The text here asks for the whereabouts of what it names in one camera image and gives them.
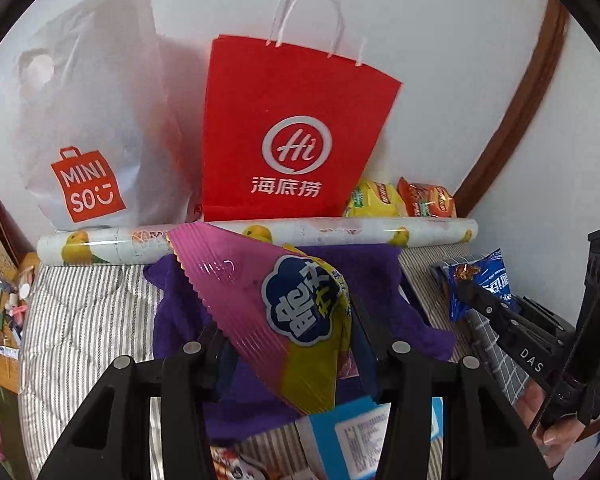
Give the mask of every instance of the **silver screw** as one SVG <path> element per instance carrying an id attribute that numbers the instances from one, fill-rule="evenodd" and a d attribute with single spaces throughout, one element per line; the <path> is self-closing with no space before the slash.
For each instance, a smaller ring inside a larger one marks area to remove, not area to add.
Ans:
<path id="1" fill-rule="evenodd" d="M 411 345 L 404 341 L 396 341 L 391 348 L 393 348 L 394 352 L 397 354 L 408 354 L 411 352 Z"/>
<path id="2" fill-rule="evenodd" d="M 197 354 L 202 350 L 202 345 L 197 341 L 189 341 L 183 347 L 185 354 Z"/>
<path id="3" fill-rule="evenodd" d="M 119 355 L 115 359 L 113 359 L 113 365 L 118 370 L 122 370 L 122 368 L 126 368 L 131 364 L 131 357 L 128 355 Z"/>
<path id="4" fill-rule="evenodd" d="M 467 355 L 462 359 L 462 364 L 471 370 L 475 370 L 476 368 L 480 368 L 480 361 L 476 359 L 472 355 Z"/>

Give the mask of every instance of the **wooden desk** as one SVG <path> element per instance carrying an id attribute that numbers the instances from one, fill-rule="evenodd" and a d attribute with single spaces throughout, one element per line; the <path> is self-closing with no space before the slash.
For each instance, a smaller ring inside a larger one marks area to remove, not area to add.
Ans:
<path id="1" fill-rule="evenodd" d="M 33 265 L 36 268 L 36 272 L 38 272 L 39 264 L 40 260 L 38 259 L 38 255 L 36 253 L 29 253 L 24 257 L 24 260 L 20 264 L 20 268 L 18 271 L 26 269 L 27 267 Z M 0 295 L 1 310 L 4 308 L 4 305 L 6 304 L 8 299 L 9 298 L 6 293 L 3 292 Z M 11 335 L 11 330 L 7 328 L 4 332 L 6 334 L 6 343 L 2 341 L 2 332 L 0 332 L 0 345 L 4 344 L 12 348 L 18 348 L 18 345 L 13 340 L 13 335 Z M 15 394 L 18 393 L 18 368 L 18 361 L 0 355 L 0 386 L 12 391 Z"/>

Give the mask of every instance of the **white paper bag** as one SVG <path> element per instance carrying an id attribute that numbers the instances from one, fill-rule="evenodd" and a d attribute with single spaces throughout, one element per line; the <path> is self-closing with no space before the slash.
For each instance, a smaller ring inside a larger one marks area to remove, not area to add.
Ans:
<path id="1" fill-rule="evenodd" d="M 86 0 L 16 64 L 14 150 L 56 229 L 183 222 L 191 195 L 151 0 Z"/>

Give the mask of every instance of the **purple cloth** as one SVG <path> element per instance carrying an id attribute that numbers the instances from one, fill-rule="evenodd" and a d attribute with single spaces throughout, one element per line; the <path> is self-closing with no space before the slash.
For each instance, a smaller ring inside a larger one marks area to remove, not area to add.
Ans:
<path id="1" fill-rule="evenodd" d="M 455 334 L 427 326 L 398 293 L 402 278 L 399 248 L 379 244 L 319 246 L 302 250 L 338 269 L 350 292 L 363 301 L 373 319 L 390 327 L 394 337 L 437 359 L 451 357 Z M 200 336 L 210 315 L 175 256 L 165 256 L 146 266 L 144 276 L 164 291 L 154 320 L 154 357 L 169 357 L 184 343 Z M 358 378 L 338 380 L 338 404 L 364 395 Z M 209 439 L 223 446 L 300 417 L 296 410 L 274 396 L 242 359 L 238 361 L 232 384 L 220 402 L 206 404 L 204 413 Z"/>

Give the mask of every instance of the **pink snack package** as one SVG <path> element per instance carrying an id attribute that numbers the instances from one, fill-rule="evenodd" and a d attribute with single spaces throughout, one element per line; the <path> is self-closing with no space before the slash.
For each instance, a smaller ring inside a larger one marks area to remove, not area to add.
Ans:
<path id="1" fill-rule="evenodd" d="M 202 303 L 269 389 L 298 410 L 331 410 L 349 352 L 349 293 L 318 258 L 214 227 L 168 233 Z"/>

